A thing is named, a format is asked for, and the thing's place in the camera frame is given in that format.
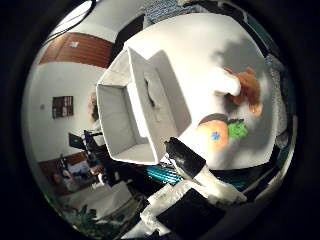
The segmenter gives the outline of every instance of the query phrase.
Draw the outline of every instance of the white wall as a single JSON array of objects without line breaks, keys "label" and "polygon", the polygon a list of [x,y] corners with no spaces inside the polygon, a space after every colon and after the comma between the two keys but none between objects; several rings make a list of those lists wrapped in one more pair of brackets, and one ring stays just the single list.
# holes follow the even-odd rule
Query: white wall
[{"label": "white wall", "polygon": [[142,14],[140,8],[152,0],[102,0],[71,32],[86,33],[115,42],[120,30]]},{"label": "white wall", "polygon": [[[37,162],[79,152],[69,147],[68,132],[90,129],[87,105],[104,69],[79,63],[54,62],[36,66],[28,79],[23,105],[23,136],[29,158]],[[52,118],[52,97],[73,96],[74,115]]]}]

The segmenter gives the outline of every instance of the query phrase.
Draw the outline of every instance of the white table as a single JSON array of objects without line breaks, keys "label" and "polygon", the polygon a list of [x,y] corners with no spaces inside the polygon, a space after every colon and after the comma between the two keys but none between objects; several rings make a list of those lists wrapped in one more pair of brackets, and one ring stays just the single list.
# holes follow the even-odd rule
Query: white table
[{"label": "white table", "polygon": [[[196,13],[170,18],[139,32],[125,46],[134,49],[158,70],[174,114],[179,139],[189,145],[192,131],[205,116],[226,114],[244,119],[248,135],[230,139],[224,149],[206,156],[211,169],[239,169],[269,161],[276,137],[277,105],[267,65],[250,35],[231,17]],[[257,72],[264,105],[254,117],[247,104],[233,105],[201,84],[212,67]]]}]

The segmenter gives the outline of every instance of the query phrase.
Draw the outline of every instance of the orange toy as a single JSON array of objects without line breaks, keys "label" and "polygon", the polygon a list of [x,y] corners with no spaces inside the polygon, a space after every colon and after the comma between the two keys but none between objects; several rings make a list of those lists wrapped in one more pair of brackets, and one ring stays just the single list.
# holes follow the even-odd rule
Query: orange toy
[{"label": "orange toy", "polygon": [[256,117],[260,116],[262,112],[262,104],[260,103],[260,86],[256,79],[256,72],[251,68],[246,68],[245,72],[232,73],[230,69],[225,68],[229,73],[235,75],[241,85],[241,91],[238,96],[230,96],[234,104],[240,105],[245,99],[248,99],[249,110]]},{"label": "orange toy", "polygon": [[223,121],[201,123],[196,129],[196,134],[198,143],[206,151],[217,151],[228,144],[228,126]]}]

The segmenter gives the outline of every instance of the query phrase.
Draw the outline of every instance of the wooden panel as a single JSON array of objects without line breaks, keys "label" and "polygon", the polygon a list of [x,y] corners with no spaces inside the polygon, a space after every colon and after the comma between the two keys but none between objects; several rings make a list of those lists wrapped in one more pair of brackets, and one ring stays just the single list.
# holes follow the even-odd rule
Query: wooden panel
[{"label": "wooden panel", "polygon": [[54,62],[69,36],[70,33],[65,33],[54,39],[45,51],[39,64]]},{"label": "wooden panel", "polygon": [[[64,156],[67,159],[67,162],[70,165],[75,165],[77,163],[80,163],[82,161],[86,161],[86,155],[85,152],[79,152],[72,155]],[[45,176],[51,176],[52,173],[58,171],[58,166],[60,164],[60,158],[55,158],[48,161],[39,162],[39,166],[44,173]]]},{"label": "wooden panel", "polygon": [[75,62],[106,68],[109,65],[111,47],[112,43],[101,38],[81,33],[68,33],[67,36],[59,37],[51,43],[40,64]]}]

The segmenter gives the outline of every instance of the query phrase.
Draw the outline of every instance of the black cable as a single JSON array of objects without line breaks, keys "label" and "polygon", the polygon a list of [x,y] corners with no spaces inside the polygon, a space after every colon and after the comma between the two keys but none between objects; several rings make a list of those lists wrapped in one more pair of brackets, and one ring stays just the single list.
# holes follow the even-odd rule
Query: black cable
[{"label": "black cable", "polygon": [[49,36],[49,39],[47,39],[41,47],[44,47],[45,45],[47,45],[49,42],[53,41],[54,39],[56,39],[57,37],[61,36],[62,34],[66,33],[67,31],[71,30],[72,28],[78,26],[84,19],[86,19],[87,16],[89,16],[89,14],[93,11],[93,9],[95,8],[97,2],[96,0],[91,0],[91,6],[90,8],[88,9],[87,12],[85,12],[85,15],[84,17],[77,23],[75,23],[74,25],[62,30],[62,31],[59,31],[57,33],[54,33],[52,34],[51,36]]}]

